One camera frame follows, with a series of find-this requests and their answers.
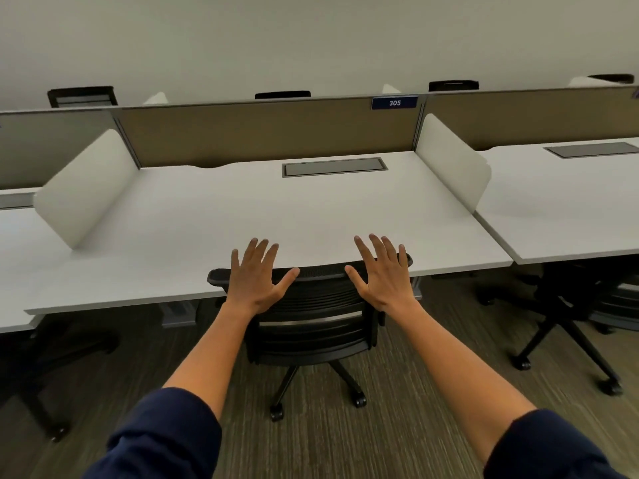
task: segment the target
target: number plate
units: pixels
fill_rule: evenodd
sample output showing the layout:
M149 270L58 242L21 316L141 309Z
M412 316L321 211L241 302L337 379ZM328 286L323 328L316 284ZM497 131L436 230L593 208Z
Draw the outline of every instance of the number plate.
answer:
M385 95L372 98L371 109L412 109L417 107L416 95Z

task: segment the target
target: forearm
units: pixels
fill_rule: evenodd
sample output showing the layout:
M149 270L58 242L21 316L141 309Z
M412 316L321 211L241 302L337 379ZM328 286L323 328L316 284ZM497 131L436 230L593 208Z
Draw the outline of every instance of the forearm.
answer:
M397 321L485 464L513 420L535 406L428 315L418 302L398 314Z
M245 311L224 304L211 327L172 374L164 387L178 387L199 396L219 419L233 365L251 319Z

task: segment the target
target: navy sleeve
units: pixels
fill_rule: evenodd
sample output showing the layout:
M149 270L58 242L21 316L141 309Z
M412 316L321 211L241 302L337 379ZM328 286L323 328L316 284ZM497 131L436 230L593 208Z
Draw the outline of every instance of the navy sleeve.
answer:
M598 447L550 410L515 420L484 468L486 479L622 479Z
M162 388L136 405L84 478L210 479L221 442L222 428L206 403L181 388Z

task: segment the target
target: desk surface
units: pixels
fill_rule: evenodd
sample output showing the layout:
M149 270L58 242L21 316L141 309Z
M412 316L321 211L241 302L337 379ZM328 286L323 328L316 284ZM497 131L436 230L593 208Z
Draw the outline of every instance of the desk surface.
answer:
M34 327L29 298L70 254L33 208L0 211L0 333Z
M357 260L353 236L369 233L404 243L412 275L510 265L414 152L339 159L370 156L388 170L282 178L284 160L144 168L28 312L221 296L206 275L252 237L280 244L278 267Z
M545 146L482 152L493 175L477 216L518 264L639 253L639 154L562 159Z

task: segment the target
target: wall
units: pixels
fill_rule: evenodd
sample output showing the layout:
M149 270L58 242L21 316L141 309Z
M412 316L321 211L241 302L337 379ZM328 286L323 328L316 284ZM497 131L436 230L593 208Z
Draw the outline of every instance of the wall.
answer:
M481 87L639 75L639 0L0 0L0 109L54 87L121 104Z

